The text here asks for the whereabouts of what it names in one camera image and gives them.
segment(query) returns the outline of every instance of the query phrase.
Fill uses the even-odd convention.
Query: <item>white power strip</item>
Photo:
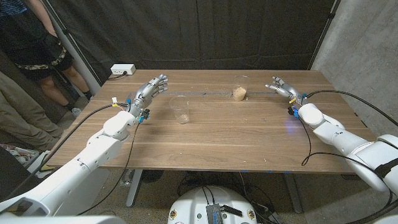
[[[132,75],[136,71],[136,66],[134,64],[114,64],[111,71],[113,75],[123,75],[123,72]]]

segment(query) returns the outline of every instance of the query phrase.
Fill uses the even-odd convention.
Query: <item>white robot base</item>
[[[224,205],[226,210],[231,207],[241,211],[242,216],[226,212]],[[215,212],[218,206],[221,211]],[[257,219],[252,205],[240,194],[225,187],[208,186],[190,190],[175,201],[167,223],[252,224]]]

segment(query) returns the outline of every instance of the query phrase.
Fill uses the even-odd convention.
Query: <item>table leg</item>
[[[136,196],[138,194],[138,188],[141,181],[141,174],[142,170],[138,169],[134,170],[134,174],[131,180],[129,195],[127,196],[127,202],[126,202],[127,207],[131,207],[134,205],[134,199],[136,199]]]
[[[293,205],[295,213],[302,213],[303,207],[301,206],[299,192],[297,190],[296,181],[294,180],[293,174],[284,174],[287,190],[289,191],[290,200]]]

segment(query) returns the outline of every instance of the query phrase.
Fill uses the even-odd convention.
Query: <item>concrete wall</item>
[[[312,70],[323,72],[336,90],[357,95],[398,121],[398,1],[342,0]],[[327,94],[337,93],[319,94],[327,101]],[[344,98],[374,134],[398,136],[388,119]]]

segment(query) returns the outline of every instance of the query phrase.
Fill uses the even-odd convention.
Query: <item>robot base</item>
[[[221,212],[222,222],[218,224],[252,224],[257,223],[256,216],[252,205],[240,194],[233,190],[219,186],[198,187],[182,195],[174,202],[170,209],[168,224],[189,224],[203,223],[208,224],[206,206],[215,204],[220,206],[227,205],[242,211],[242,216],[233,215],[232,213]]]

